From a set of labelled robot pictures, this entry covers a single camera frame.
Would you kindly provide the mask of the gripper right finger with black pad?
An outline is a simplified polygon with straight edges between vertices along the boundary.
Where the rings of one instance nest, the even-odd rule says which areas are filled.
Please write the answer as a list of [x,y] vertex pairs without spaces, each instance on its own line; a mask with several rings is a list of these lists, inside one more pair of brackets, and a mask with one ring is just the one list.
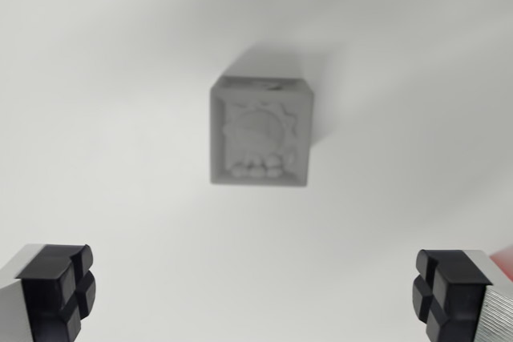
[[512,250],[425,250],[414,312],[434,342],[512,341]]

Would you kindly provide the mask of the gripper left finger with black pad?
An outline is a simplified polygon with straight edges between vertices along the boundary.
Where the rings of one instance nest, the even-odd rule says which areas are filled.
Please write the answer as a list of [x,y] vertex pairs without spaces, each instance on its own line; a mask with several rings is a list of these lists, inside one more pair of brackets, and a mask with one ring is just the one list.
[[88,245],[27,244],[1,268],[1,340],[71,342],[95,302]]

